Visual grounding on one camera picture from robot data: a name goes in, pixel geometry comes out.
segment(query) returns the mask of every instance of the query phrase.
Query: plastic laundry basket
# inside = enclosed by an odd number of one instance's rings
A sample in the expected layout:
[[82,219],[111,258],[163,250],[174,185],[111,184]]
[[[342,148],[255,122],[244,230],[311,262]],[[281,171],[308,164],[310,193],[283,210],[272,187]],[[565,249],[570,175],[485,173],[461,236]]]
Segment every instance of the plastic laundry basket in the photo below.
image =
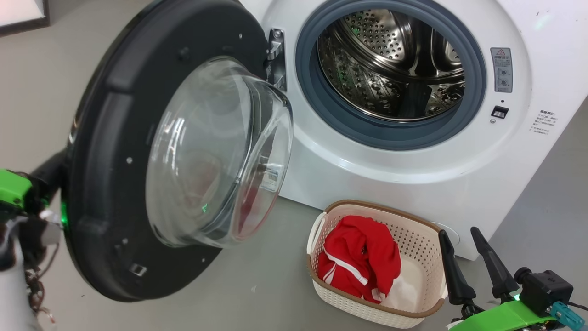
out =
[[[398,244],[402,269],[382,304],[335,289],[317,276],[326,236],[348,215],[371,217],[385,224]],[[439,231],[438,226],[399,210],[355,200],[338,201],[319,215],[308,238],[306,265],[315,290],[325,302],[362,319],[400,329],[414,327],[436,313],[447,297]]]

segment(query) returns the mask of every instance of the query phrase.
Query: washing machine door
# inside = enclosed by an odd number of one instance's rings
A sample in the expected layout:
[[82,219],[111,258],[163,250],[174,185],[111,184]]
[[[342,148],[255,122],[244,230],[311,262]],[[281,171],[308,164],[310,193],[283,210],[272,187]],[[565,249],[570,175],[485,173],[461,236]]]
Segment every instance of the washing machine door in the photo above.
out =
[[292,111],[233,0],[166,0],[110,47],[78,109],[62,190],[71,256],[118,301],[167,296],[250,238],[278,196]]

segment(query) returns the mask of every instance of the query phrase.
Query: door hinge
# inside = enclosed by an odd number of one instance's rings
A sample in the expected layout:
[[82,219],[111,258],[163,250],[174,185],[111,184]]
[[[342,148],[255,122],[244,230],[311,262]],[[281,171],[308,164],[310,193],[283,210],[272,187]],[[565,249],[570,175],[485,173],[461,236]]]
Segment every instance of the door hinge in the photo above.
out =
[[272,29],[268,38],[268,59],[265,62],[267,82],[281,91],[286,91],[286,54],[284,50],[284,32]]

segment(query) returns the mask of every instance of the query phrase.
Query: floor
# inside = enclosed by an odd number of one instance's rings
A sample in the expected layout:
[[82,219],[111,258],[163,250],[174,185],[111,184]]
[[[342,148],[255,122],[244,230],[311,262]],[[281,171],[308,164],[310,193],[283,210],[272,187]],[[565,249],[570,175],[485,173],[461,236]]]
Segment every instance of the floor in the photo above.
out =
[[[54,0],[53,26],[0,38],[2,166],[31,170],[62,148],[79,97],[109,43],[149,0]],[[588,303],[588,102],[574,117],[490,241],[512,273],[552,269]],[[279,200],[255,240],[225,250],[201,277],[161,300],[123,304],[91,289],[61,250],[47,274],[45,305],[60,331],[386,330],[320,300],[304,246],[318,210]],[[460,260],[490,308],[483,262]],[[446,304],[414,330],[445,330],[459,308]]]

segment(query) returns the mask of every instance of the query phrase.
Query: white wall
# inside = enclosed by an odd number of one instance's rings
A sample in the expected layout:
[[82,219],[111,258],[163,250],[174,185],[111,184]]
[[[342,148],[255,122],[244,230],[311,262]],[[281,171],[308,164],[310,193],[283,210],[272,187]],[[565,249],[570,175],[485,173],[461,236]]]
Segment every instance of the white wall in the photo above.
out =
[[0,0],[0,27],[44,16],[42,0]]

